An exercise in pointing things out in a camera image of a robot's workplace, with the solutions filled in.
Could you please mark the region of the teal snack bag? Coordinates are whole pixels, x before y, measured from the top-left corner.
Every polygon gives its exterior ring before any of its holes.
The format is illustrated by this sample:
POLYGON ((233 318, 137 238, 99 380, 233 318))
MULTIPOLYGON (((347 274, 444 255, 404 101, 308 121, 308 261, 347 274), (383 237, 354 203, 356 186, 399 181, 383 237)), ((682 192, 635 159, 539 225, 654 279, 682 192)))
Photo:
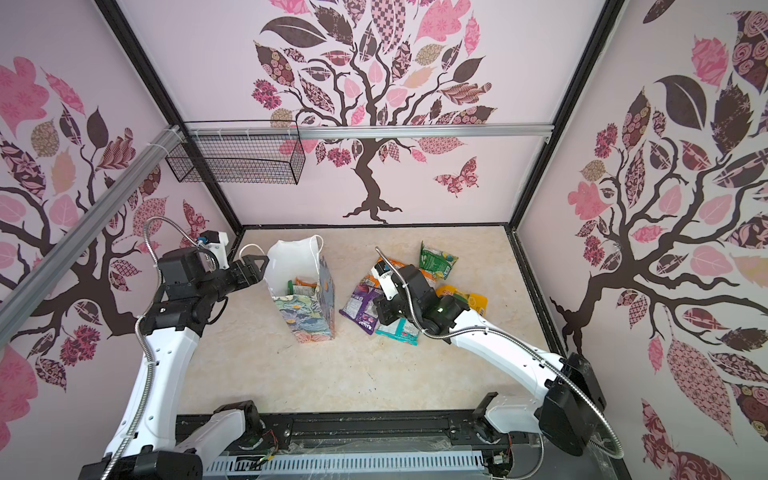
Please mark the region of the teal snack bag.
POLYGON ((401 343, 417 346, 420 330, 407 319, 400 318, 389 325, 379 323, 375 333, 401 343))

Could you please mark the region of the orange chips snack bag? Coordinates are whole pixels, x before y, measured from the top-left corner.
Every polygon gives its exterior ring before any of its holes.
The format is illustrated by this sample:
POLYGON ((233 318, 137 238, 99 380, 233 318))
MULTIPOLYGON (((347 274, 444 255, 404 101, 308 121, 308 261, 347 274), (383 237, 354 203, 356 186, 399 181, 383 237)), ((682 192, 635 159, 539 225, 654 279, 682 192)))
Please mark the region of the orange chips snack bag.
POLYGON ((307 288, 316 288, 317 287, 317 282, 316 281, 312 281, 312 280, 302 279, 300 277, 296 277, 294 279, 294 285, 295 286, 300 286, 300 287, 307 287, 307 288))

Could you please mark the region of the floral paper bag white handles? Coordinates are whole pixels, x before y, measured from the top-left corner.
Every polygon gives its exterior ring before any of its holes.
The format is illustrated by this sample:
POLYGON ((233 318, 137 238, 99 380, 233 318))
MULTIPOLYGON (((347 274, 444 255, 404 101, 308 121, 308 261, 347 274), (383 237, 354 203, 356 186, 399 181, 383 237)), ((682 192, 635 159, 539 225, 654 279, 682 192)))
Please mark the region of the floral paper bag white handles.
POLYGON ((264 280, 270 297, 291 333, 300 343, 330 341, 335 337, 334 282, 323 257, 319 235, 296 241, 277 241, 265 253, 269 258, 264 280), (287 282, 296 277, 317 282, 316 288, 295 286, 287 295, 287 282))

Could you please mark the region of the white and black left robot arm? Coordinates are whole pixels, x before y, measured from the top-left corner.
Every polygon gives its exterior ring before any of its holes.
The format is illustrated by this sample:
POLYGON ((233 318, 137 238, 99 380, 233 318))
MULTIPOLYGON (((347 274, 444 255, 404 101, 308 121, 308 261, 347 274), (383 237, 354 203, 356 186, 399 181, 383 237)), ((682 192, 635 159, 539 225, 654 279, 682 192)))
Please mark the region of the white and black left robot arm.
POLYGON ((214 306, 262 281, 269 259, 246 255, 226 268, 201 247, 177 249, 157 263, 160 285, 135 334, 142 364, 130 400, 102 459, 82 479, 200 479, 246 433, 263 425, 253 401, 224 405, 184 441, 176 438, 183 383, 214 306))

